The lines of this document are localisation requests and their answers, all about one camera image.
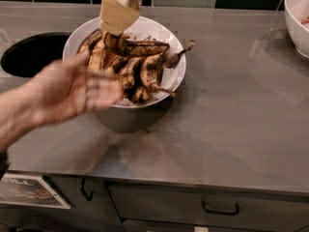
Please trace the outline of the person's left forearm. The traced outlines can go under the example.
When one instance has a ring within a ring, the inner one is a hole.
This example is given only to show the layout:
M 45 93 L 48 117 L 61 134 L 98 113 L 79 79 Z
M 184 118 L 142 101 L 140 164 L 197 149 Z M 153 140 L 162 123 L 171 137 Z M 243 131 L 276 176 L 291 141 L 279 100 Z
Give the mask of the person's left forearm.
M 0 152 L 4 153 L 42 123 L 38 117 L 40 96 L 22 86 L 1 94 L 0 103 Z

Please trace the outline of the person's left hand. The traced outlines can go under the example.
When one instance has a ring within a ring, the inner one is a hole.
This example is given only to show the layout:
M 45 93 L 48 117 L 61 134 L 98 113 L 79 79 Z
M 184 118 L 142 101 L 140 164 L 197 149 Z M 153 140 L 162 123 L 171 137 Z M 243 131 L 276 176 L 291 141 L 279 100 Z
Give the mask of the person's left hand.
M 122 97 L 122 85 L 113 74 L 85 69 L 89 59 L 85 50 L 68 60 L 54 61 L 28 82 L 36 125 L 109 108 Z

